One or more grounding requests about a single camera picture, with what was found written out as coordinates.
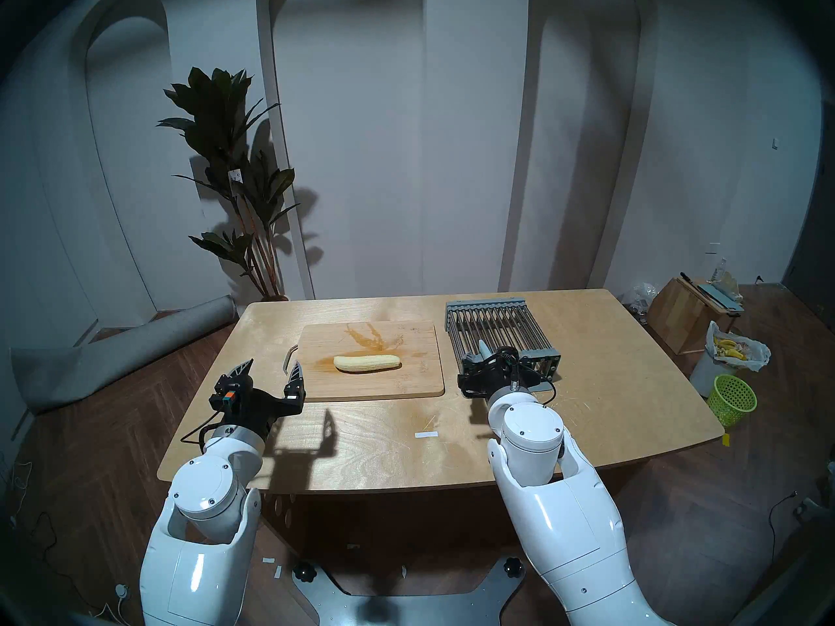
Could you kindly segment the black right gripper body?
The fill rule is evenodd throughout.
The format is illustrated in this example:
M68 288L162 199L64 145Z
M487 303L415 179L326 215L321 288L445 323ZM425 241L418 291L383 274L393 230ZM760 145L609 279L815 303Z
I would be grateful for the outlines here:
M522 386L522 377L517 365L502 361L502 369L486 369L482 361L468 373L458 374L458 389L468 399L489 399L498 390L509 387L517 391Z

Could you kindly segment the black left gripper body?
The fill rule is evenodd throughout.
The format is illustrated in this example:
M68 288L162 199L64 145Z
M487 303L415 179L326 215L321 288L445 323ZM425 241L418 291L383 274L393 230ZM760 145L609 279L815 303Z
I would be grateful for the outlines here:
M304 401L286 401L263 390L224 391L219 393L219 412L222 414L219 430L226 426L238 426L254 432L265 441L278 419L298 416Z

